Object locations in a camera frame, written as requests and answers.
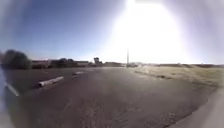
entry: white line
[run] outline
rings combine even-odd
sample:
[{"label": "white line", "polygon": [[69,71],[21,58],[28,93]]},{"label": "white line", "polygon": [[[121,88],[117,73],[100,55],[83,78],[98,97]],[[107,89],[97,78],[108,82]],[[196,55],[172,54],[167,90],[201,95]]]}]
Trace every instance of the white line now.
[{"label": "white line", "polygon": [[19,96],[19,92],[10,84],[6,83],[6,87],[9,88],[9,90],[15,95],[15,96]]}]

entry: concrete curb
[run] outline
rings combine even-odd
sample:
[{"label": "concrete curb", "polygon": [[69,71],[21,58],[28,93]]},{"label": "concrete curb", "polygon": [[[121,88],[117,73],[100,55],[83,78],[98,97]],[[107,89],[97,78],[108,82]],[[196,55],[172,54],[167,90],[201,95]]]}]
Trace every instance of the concrete curb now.
[{"label": "concrete curb", "polygon": [[46,86],[46,85],[53,84],[53,83],[58,82],[58,81],[61,81],[61,80],[63,80],[63,79],[64,79],[64,77],[63,77],[63,76],[60,76],[60,77],[57,77],[57,78],[55,78],[55,79],[50,79],[50,80],[46,80],[46,81],[41,81],[41,82],[39,82],[39,85],[40,85],[41,87],[44,87],[44,86]]}]

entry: grass field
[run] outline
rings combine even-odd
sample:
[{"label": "grass field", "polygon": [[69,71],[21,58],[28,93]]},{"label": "grass field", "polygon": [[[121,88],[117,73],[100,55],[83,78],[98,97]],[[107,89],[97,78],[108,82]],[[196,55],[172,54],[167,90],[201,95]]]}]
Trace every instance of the grass field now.
[{"label": "grass field", "polygon": [[132,68],[134,72],[164,79],[184,80],[194,84],[222,86],[224,68],[142,66]]}]

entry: distant building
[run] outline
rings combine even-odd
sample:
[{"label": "distant building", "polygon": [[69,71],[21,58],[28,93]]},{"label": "distant building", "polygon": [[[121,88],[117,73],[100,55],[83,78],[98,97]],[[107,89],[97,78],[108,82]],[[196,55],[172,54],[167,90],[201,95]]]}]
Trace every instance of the distant building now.
[{"label": "distant building", "polygon": [[32,60],[32,67],[42,67],[42,68],[47,68],[51,61],[50,60]]},{"label": "distant building", "polygon": [[89,61],[74,61],[78,67],[88,67]]}]

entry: tree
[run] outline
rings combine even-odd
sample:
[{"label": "tree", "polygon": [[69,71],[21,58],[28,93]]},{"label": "tree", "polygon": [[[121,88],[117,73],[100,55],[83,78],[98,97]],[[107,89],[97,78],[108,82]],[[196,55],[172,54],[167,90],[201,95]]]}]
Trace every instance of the tree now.
[{"label": "tree", "polygon": [[29,69],[31,67],[31,61],[28,57],[24,53],[15,50],[6,51],[2,64],[7,69]]},{"label": "tree", "polygon": [[3,59],[3,53],[2,52],[0,52],[0,62],[2,61],[2,59]]}]

